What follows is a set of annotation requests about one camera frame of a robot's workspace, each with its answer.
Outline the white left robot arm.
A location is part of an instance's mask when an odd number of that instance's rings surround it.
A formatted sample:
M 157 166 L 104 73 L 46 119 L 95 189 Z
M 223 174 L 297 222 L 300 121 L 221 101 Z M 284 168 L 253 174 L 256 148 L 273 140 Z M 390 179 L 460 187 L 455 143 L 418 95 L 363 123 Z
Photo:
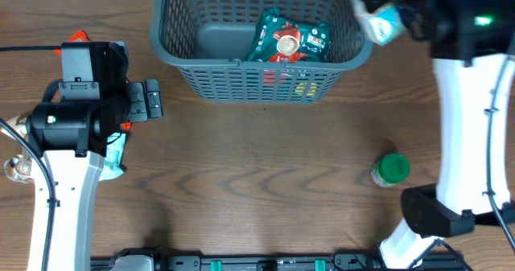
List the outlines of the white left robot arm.
M 26 124 L 35 184 L 29 270 L 89 269 L 108 138 L 123 123 L 163 116 L 158 81 L 126 79 L 124 43 L 72 42 L 60 50 L 60 98 L 42 99 Z

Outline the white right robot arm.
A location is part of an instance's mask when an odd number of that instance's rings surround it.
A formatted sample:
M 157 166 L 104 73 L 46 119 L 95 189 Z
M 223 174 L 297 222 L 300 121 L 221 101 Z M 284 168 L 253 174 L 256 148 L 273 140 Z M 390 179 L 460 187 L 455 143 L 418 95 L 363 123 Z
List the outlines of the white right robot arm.
M 430 44 L 439 91 L 439 181 L 405 189 L 402 221 L 379 247 L 386 269 L 412 269 L 478 225 L 507 230 L 514 202 L 505 170 L 514 78 L 514 0 L 352 0 L 374 43 L 400 28 Z

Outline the green Nescafe coffee bag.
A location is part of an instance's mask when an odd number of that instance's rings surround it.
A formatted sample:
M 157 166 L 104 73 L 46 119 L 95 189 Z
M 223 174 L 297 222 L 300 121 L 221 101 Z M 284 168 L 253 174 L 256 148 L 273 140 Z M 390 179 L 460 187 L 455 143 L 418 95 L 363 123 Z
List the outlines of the green Nescafe coffee bag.
M 326 63 L 331 46 L 331 27 L 326 23 L 300 23 L 281 16 L 278 8 L 263 12 L 247 60 L 292 64 L 295 62 Z M 322 83 L 321 75 L 310 79 L 308 71 L 265 69 L 258 79 L 249 75 L 251 101 L 313 101 Z

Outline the Kleenex tissue multipack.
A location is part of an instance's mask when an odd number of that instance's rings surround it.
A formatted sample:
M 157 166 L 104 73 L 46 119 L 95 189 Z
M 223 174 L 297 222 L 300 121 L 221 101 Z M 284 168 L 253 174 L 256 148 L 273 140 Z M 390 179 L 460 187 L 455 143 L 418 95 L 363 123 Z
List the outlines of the Kleenex tissue multipack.
M 350 0 L 354 16 L 367 38 L 381 46 L 405 31 L 401 15 L 392 0 Z

